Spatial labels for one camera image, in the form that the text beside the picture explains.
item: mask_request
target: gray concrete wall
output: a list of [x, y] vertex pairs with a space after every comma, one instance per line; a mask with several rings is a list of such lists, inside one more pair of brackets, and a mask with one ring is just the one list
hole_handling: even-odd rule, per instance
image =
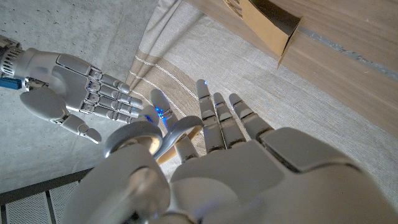
[[[125, 80], [157, 0], [2, 0], [0, 34], [23, 49], [75, 55]], [[36, 118], [19, 101], [22, 90], [0, 88], [0, 193], [95, 166], [94, 144]], [[123, 124], [80, 118], [105, 140]]]

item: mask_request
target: blue light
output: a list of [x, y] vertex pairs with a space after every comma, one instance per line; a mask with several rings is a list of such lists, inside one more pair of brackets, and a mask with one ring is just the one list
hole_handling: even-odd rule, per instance
[[145, 115], [145, 118], [146, 118], [148, 121], [153, 122], [153, 121], [151, 120], [151, 118], [150, 118], [148, 115]]

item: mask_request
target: white stripe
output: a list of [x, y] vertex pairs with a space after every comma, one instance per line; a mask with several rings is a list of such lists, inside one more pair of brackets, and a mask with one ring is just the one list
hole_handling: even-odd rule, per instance
[[134, 90], [131, 90], [131, 92], [141, 96], [146, 102], [148, 102], [149, 105], [153, 106], [153, 104], [146, 97], [144, 97], [144, 95], [142, 95], [141, 93], [138, 93], [138, 92], [136, 92]]
[[148, 84], [150, 84], [150, 85], [152, 85], [153, 87], [155, 87], [156, 89], [160, 90], [160, 91], [163, 93], [163, 95], [166, 97], [166, 99], [175, 107], [175, 109], [177, 109], [178, 112], [180, 112], [182, 116], [186, 117], [185, 113], [182, 112], [182, 110], [180, 110], [180, 108], [178, 108], [178, 106], [177, 106], [177, 105], [176, 105], [176, 104], [163, 92], [163, 90], [161, 90], [157, 85], [153, 84], [152, 82], [150, 82], [150, 81], [147, 80], [146, 78], [139, 77], [137, 74], [133, 73], [132, 71], [129, 71], [129, 72], [130, 72], [131, 75], [134, 75], [136, 78], [142, 79], [142, 80], [144, 80], [145, 82], [147, 82]]
[[154, 63], [150, 63], [150, 62], [146, 62], [145, 60], [137, 57], [136, 55], [136, 59], [140, 62], [143, 62], [146, 65], [150, 65], [150, 66], [155, 66], [157, 67], [159, 70], [161, 70], [162, 72], [168, 74], [172, 79], [174, 79], [174, 81], [176, 81], [178, 84], [180, 84], [180, 86], [186, 90], [189, 94], [191, 94], [191, 96], [194, 97], [194, 99], [198, 100], [198, 97], [196, 96], [196, 94], [192, 93], [191, 90], [189, 90], [180, 80], [178, 80], [178, 78], [176, 78], [174, 75], [172, 75], [169, 71], [167, 71], [166, 69], [162, 68], [160, 65], [158, 64], [154, 64]]

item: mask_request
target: cardboard box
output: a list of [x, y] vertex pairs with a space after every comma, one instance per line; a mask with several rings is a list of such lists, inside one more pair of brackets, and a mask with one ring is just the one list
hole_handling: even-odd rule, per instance
[[240, 0], [239, 6], [243, 21], [280, 57], [279, 67], [301, 18], [268, 0]]

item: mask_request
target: white robotic hand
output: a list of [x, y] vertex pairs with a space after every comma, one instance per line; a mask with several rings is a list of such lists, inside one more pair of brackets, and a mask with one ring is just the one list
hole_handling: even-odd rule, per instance
[[[1, 86], [35, 91], [21, 95], [29, 111], [96, 143], [101, 141], [98, 132], [66, 108], [123, 123], [133, 122], [142, 108], [141, 100], [128, 95], [129, 85], [90, 63], [67, 54], [23, 51], [18, 42], [1, 35], [0, 69]], [[44, 100], [49, 96], [56, 103]]]
[[[236, 121], [221, 94], [213, 103], [204, 80], [196, 87], [201, 119], [178, 120], [161, 91], [151, 92], [154, 107], [108, 138], [106, 159], [73, 192], [64, 224], [396, 223], [394, 208], [348, 156], [299, 130], [272, 128], [231, 94]], [[201, 157], [190, 142], [197, 127]], [[182, 164], [167, 182], [155, 160], [173, 145]]]

